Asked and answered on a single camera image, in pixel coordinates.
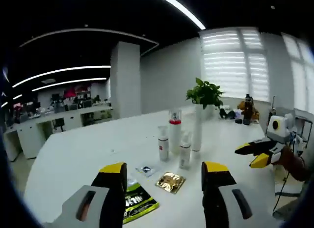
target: potted plant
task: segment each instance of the potted plant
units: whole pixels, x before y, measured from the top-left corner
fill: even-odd
[[[223,105],[220,100],[220,86],[211,84],[207,81],[203,82],[196,78],[197,86],[189,89],[186,93],[186,99],[191,99],[195,104],[196,119],[193,129],[192,147],[193,151],[200,151],[202,145],[202,121],[212,117],[214,106],[220,107]]]
[[[197,104],[196,108],[201,108],[199,105],[202,105],[204,111],[201,111],[201,118],[207,120],[212,116],[214,106],[219,108],[223,105],[220,98],[224,92],[219,90],[220,86],[207,81],[203,82],[199,78],[196,78],[196,83],[197,86],[186,92],[186,99],[191,99],[193,104]]]

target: floor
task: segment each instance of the floor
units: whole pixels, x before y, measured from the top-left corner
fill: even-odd
[[[26,159],[24,154],[20,153],[18,158],[10,163],[13,181],[21,195],[24,194],[27,178],[34,161],[35,159]]]

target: small packet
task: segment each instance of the small packet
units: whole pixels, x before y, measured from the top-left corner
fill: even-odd
[[[156,186],[168,191],[172,194],[176,194],[185,182],[185,177],[166,172],[157,182]]]
[[[146,177],[150,177],[152,174],[160,170],[160,167],[150,163],[143,163],[135,168],[138,172],[144,174]]]

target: desk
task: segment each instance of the desk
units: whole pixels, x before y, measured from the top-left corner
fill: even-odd
[[[111,109],[112,108],[108,105],[99,105],[57,114],[49,114],[43,117],[30,119],[21,124],[14,124],[3,134],[5,150],[7,151],[9,160],[15,160],[19,148],[22,148],[27,159],[37,157],[39,150],[44,145],[47,138],[52,134],[51,121],[63,118],[64,129],[69,131],[83,126],[81,119],[82,114]]]
[[[192,129],[194,114],[183,109],[182,115],[182,128]],[[40,222],[52,222],[60,215],[63,202],[81,186],[90,185],[99,169],[124,161],[128,174],[160,203],[160,208],[124,227],[205,227],[201,162],[212,161],[226,165],[238,184],[255,190],[256,199],[265,202],[271,212],[275,198],[272,167],[251,169],[252,155],[234,153],[238,146],[264,136],[258,124],[245,126],[223,119],[203,123],[202,149],[192,152],[190,169],[182,170],[173,155],[167,163],[159,161],[157,126],[167,122],[168,111],[162,111],[52,135],[30,171],[26,204]],[[146,178],[135,170],[143,162],[158,163],[162,169]],[[155,186],[166,171],[186,177],[176,195]]]

